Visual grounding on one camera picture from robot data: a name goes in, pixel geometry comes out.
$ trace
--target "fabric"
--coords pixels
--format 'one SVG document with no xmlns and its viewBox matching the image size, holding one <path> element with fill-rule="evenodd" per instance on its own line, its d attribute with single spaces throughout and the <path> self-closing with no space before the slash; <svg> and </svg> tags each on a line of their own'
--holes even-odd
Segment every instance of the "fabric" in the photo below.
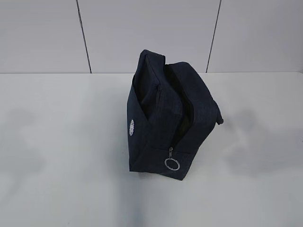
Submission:
<svg viewBox="0 0 303 227">
<path fill-rule="evenodd" d="M 206 137 L 223 123 L 217 103 L 186 62 L 140 54 L 128 102 L 129 168 L 183 180 Z"/>
</svg>

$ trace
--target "circular emblem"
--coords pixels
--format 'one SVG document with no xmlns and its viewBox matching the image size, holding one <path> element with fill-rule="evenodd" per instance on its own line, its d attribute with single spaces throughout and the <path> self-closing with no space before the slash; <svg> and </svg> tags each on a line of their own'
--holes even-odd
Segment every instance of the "circular emblem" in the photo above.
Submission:
<svg viewBox="0 0 303 227">
<path fill-rule="evenodd" d="M 131 124 L 129 125 L 129 135 L 132 136 L 134 133 L 134 121 L 131 120 Z"/>
</svg>

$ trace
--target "navy blue bag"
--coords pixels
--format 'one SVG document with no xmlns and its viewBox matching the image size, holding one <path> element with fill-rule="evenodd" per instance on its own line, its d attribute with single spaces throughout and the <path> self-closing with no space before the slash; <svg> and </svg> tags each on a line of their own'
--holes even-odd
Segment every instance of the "navy blue bag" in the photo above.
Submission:
<svg viewBox="0 0 303 227">
<path fill-rule="evenodd" d="M 186 62 L 140 54 L 127 101 L 129 169 L 183 180 L 202 142 L 223 123 L 205 83 Z"/>
</svg>

